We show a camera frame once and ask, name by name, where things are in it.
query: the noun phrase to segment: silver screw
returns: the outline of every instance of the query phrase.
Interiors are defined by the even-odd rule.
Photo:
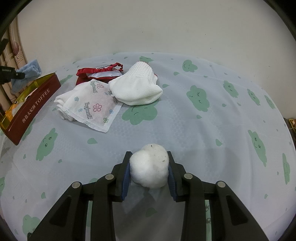
[[[226,186],[225,182],[218,182],[218,186],[221,187],[221,188],[224,188]]]
[[[193,178],[193,176],[192,176],[191,173],[185,173],[185,174],[184,174],[184,177],[185,177],[186,179],[191,179],[191,178]]]
[[[80,187],[80,183],[79,182],[74,182],[74,183],[72,183],[72,187],[73,188],[78,188],[78,187]]]
[[[113,175],[113,174],[107,174],[107,175],[105,176],[105,178],[106,178],[107,180],[112,180],[112,179],[114,178],[114,175]]]

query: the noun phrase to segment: brown box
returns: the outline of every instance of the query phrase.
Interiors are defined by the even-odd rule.
[[[38,111],[60,87],[61,84],[57,75],[55,73],[48,74],[36,79],[16,99],[15,104],[24,102],[25,98],[36,89],[12,119],[11,116],[6,114],[0,122],[0,127],[4,134],[15,145],[19,144],[23,134]]]

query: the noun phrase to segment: blue cloth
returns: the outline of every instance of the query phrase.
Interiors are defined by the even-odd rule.
[[[30,81],[33,81],[41,76],[41,68],[37,62],[37,59],[32,60],[27,63],[20,69],[16,70],[16,72],[25,73],[25,78],[22,80],[11,79],[12,85],[12,93],[19,92],[22,88],[24,88]]]

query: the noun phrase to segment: white wall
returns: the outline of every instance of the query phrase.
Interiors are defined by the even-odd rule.
[[[296,42],[263,0],[33,0],[19,29],[44,73],[107,53],[188,54],[249,76],[296,117]]]

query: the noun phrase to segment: white cotton ball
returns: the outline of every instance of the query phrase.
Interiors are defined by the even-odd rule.
[[[168,163],[162,146],[148,144],[131,156],[131,178],[143,187],[160,188],[168,182]]]

